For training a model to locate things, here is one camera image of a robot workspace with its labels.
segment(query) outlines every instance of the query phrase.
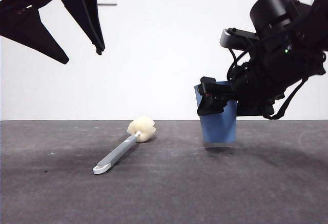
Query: black cable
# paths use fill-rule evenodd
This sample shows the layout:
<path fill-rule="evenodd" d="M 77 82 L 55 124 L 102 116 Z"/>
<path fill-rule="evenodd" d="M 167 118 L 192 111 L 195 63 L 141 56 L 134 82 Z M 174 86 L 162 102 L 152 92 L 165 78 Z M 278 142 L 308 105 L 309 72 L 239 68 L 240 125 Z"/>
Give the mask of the black cable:
<path fill-rule="evenodd" d="M 233 68 L 234 67 L 236 68 L 238 66 L 237 57 L 236 57 L 235 52 L 231 48 L 229 48 L 229 51 L 230 51 L 232 57 L 234 58 L 234 62 L 230 65 L 229 70 L 227 72 L 227 80 L 231 79 L 231 71 L 233 70 Z"/>

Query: brush handle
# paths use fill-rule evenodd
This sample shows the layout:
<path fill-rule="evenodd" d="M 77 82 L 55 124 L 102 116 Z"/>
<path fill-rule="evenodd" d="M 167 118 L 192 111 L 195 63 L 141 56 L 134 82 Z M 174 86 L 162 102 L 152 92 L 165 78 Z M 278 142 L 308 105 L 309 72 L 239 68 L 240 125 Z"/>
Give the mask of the brush handle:
<path fill-rule="evenodd" d="M 102 174 L 109 170 L 135 143 L 137 136 L 132 135 L 117 146 L 93 169 L 95 174 Z"/>

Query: gray handle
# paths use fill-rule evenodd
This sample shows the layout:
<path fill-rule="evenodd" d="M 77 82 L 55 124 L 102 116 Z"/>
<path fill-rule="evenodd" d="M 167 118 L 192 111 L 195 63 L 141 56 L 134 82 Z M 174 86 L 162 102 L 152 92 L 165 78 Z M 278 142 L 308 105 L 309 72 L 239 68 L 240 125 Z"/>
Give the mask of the gray handle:
<path fill-rule="evenodd" d="M 119 146 L 117 146 L 111 153 L 109 153 L 103 160 L 101 160 L 97 166 L 106 166 L 110 164 L 113 166 L 135 143 L 137 137 L 132 135 L 124 140 Z"/>

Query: black cylinder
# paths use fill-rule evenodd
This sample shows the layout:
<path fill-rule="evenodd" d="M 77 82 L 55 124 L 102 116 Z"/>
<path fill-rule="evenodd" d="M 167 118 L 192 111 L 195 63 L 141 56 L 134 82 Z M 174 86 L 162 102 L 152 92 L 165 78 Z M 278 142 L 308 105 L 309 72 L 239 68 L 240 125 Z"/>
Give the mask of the black cylinder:
<path fill-rule="evenodd" d="M 290 23 L 286 15 L 286 6 L 297 0 L 259 0 L 253 6 L 250 17 L 260 38 L 282 30 Z"/>

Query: robotic arm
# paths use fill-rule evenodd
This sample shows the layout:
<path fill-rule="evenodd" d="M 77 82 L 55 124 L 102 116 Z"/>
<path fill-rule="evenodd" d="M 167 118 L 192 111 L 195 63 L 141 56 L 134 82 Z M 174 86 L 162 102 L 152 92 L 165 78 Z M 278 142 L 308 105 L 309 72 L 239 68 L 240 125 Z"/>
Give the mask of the robotic arm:
<path fill-rule="evenodd" d="M 328 50 L 328 0 L 306 5 L 298 0 L 259 0 L 250 13 L 256 33 L 225 29 L 220 44 L 234 62 L 227 73 L 229 85 L 203 77 L 198 86 L 202 101 L 198 115 L 222 113 L 229 100 L 237 100 L 237 116 L 284 116 L 290 101 L 310 76 L 324 75 Z M 233 49 L 244 51 L 236 57 Z M 250 60 L 239 65 L 247 53 Z M 275 100 L 285 98 L 287 87 L 302 80 L 279 112 Z"/>
<path fill-rule="evenodd" d="M 0 2 L 0 35 L 66 64 L 68 57 L 40 20 L 38 9 L 51 1 L 2 0 Z M 105 43 L 99 24 L 97 0 L 61 1 L 96 46 L 97 53 L 101 55 L 105 49 Z"/>

